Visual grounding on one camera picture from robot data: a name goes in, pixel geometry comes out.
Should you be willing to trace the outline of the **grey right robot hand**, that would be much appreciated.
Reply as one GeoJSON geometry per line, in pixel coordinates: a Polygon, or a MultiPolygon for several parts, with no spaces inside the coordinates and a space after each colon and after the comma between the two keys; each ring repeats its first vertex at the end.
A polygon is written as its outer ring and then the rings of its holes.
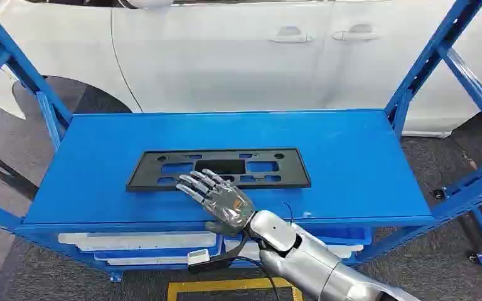
{"type": "Polygon", "coordinates": [[[205,229],[213,233],[237,236],[255,213],[252,200],[243,191],[210,169],[180,175],[176,188],[215,218],[205,222],[205,229]]]}

